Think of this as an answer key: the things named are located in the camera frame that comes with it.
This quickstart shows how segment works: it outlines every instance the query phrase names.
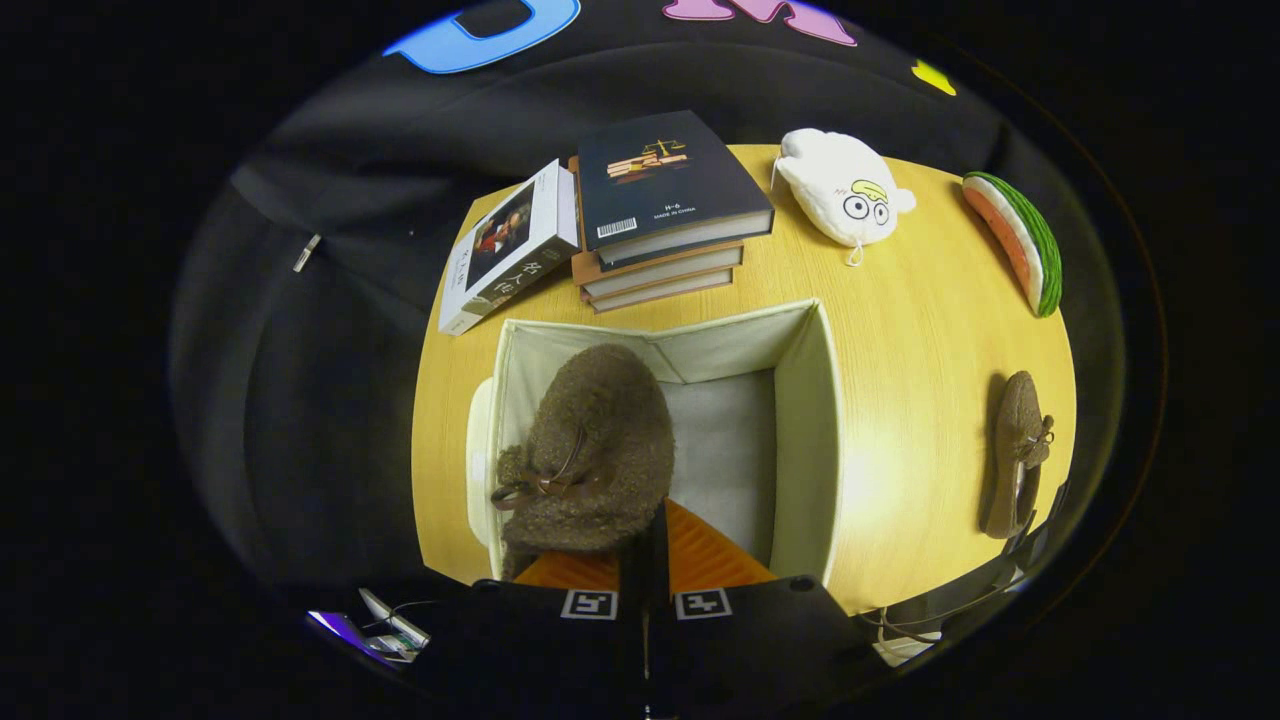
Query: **orange object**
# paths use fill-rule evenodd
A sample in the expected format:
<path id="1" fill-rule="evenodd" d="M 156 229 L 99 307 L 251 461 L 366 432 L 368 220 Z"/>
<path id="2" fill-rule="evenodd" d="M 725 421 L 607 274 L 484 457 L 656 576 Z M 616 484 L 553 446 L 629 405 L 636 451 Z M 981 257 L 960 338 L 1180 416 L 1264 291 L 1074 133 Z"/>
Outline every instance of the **orange object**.
<path id="1" fill-rule="evenodd" d="M 672 593 L 732 588 L 777 579 L 768 568 L 696 514 L 669 497 L 664 503 L 667 571 Z M 612 553 L 544 552 L 516 582 L 544 588 L 617 591 L 618 557 Z"/>

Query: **brown shoe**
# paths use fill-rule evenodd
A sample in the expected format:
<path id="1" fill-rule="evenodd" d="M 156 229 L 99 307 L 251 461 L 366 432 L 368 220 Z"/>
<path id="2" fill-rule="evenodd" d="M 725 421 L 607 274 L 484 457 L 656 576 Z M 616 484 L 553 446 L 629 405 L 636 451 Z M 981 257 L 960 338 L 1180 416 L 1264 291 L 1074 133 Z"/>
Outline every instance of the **brown shoe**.
<path id="1" fill-rule="evenodd" d="M 1039 491 L 1041 464 L 1053 442 L 1053 418 L 1041 418 L 1036 383 L 1027 370 L 1014 373 L 996 418 L 996 492 L 982 530 L 997 539 L 1016 536 L 1030 520 Z"/>

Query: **yellow wood grain tabletop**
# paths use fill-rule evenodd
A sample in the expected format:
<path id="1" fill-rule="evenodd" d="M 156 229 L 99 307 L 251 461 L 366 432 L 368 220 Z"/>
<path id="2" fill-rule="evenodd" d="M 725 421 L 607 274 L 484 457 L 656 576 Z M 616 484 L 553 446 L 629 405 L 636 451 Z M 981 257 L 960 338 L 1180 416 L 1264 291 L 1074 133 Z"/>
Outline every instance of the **yellow wood grain tabletop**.
<path id="1" fill-rule="evenodd" d="M 731 149 L 768 191 L 777 146 Z M 566 263 L 461 337 L 436 332 L 438 288 L 413 406 L 422 561 L 465 583 L 489 577 L 488 551 L 467 524 L 465 450 L 471 396 L 493 374 L 504 319 L 663 331 L 809 297 L 826 306 L 842 375 L 845 462 L 840 497 L 831 498 L 840 525 L 827 589 L 847 612 L 914 597 L 1001 552 L 1004 541 L 979 529 L 979 512 L 993 473 L 988 428 L 1004 380 L 1018 370 L 1030 372 L 1042 413 L 1055 419 L 1036 502 L 1034 524 L 1042 523 L 1075 441 L 1061 313 L 1032 314 L 1004 250 L 960 195 L 960 178 L 888 165 L 918 206 L 867 247 L 859 268 L 845 265 L 849 249 L 822 234 L 778 178 L 769 192 L 773 233 L 746 241 L 732 286 L 596 315 L 579 300 Z M 463 228 L 508 192 L 476 200 Z"/>

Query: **watermelon plush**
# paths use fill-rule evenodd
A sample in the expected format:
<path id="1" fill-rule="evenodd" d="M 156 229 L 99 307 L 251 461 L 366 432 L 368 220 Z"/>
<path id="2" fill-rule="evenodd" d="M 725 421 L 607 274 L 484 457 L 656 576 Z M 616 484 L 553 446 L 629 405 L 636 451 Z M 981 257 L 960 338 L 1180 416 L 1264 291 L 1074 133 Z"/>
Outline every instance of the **watermelon plush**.
<path id="1" fill-rule="evenodd" d="M 1047 318 L 1062 297 L 1062 260 L 1039 210 L 1007 182 L 988 173 L 968 173 L 964 197 L 1000 240 L 1032 311 Z"/>

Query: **stuffed toy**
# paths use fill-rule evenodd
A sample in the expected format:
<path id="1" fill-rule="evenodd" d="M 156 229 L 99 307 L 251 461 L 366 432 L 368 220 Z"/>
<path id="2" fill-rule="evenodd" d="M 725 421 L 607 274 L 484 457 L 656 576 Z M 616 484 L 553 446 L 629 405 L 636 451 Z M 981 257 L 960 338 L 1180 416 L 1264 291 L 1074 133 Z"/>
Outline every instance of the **stuffed toy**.
<path id="1" fill-rule="evenodd" d="M 1047 318 L 1062 297 L 1062 260 L 1057 241 L 1030 200 L 987 173 L 968 173 L 964 197 L 996 233 L 1032 311 Z"/>
<path id="2" fill-rule="evenodd" d="M 502 528 L 502 579 L 549 550 L 604 553 L 644 532 L 671 491 L 671 414 L 649 368 L 621 345 L 589 347 L 561 366 L 524 445 L 498 457 L 490 502 Z"/>
<path id="3" fill-rule="evenodd" d="M 915 195 L 897 187 L 884 159 L 847 135 L 791 131 L 782 137 L 773 169 L 791 184 L 818 229 L 854 249 L 846 260 L 850 266 L 861 264 L 863 246 L 888 237 L 899 214 L 915 208 Z"/>

